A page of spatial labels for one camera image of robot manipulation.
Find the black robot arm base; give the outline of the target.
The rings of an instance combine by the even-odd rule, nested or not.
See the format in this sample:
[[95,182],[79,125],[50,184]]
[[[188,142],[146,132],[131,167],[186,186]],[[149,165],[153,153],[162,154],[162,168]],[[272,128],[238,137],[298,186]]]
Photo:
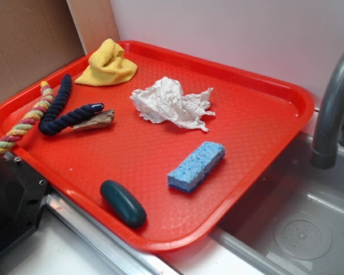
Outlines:
[[24,160],[0,157],[0,258],[38,229],[48,188]]

